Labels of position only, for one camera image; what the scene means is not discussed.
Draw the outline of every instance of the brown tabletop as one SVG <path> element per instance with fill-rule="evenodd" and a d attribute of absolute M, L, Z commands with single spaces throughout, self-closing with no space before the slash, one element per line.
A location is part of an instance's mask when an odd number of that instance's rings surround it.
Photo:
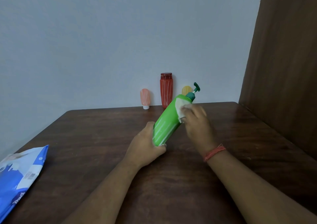
<path fill-rule="evenodd" d="M 223 145 L 251 170 L 317 214 L 317 162 L 235 102 L 201 104 Z M 49 145 L 40 176 L 3 223 L 61 223 L 123 158 L 163 109 L 68 111 L 28 142 Z M 181 125 L 167 152 L 134 178 L 117 223 L 244 223 Z"/>

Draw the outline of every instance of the white wipe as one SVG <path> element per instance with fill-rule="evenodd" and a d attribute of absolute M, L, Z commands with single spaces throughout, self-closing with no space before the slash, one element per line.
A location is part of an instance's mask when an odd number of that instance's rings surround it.
<path fill-rule="evenodd" d="M 186 108 L 189 108 L 189 109 L 192 108 L 192 104 L 189 101 L 184 100 L 184 99 L 180 99 L 180 98 L 176 98 L 175 108 L 176 108 L 178 120 L 180 123 L 182 123 L 181 118 L 185 117 L 185 115 L 180 110 L 183 106 L 186 106 Z"/>

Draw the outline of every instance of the person's right arm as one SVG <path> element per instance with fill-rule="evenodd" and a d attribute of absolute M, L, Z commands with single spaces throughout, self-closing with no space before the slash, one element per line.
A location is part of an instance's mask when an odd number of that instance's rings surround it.
<path fill-rule="evenodd" d="M 216 148 L 215 131 L 201 106 L 183 108 L 188 137 L 202 157 Z M 248 224 L 317 223 L 309 210 L 266 182 L 228 151 L 223 150 L 207 161 L 224 184 Z"/>

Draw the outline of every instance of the brown wooden panel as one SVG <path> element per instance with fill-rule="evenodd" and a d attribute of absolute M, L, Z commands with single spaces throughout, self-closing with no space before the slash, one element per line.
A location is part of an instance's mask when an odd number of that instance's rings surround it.
<path fill-rule="evenodd" d="M 317 214 L 317 161 L 234 102 L 202 104 L 240 161 Z M 4 223 L 61 223 L 124 157 L 161 106 L 69 111 L 20 151 L 49 144 L 42 172 Z M 117 223 L 244 223 L 181 125 L 134 178 Z"/>
<path fill-rule="evenodd" d="M 261 0 L 239 103 L 317 159 L 317 0 Z"/>

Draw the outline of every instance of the pink bottle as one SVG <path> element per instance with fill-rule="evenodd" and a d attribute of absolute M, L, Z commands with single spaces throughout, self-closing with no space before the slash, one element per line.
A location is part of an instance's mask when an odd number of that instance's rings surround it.
<path fill-rule="evenodd" d="M 141 96 L 141 104 L 143 105 L 143 109 L 147 110 L 150 108 L 151 96 L 150 91 L 148 89 L 142 89 L 140 91 Z"/>
<path fill-rule="evenodd" d="M 161 73 L 160 87 L 161 87 L 162 106 L 163 108 L 166 108 L 173 100 L 172 73 Z"/>

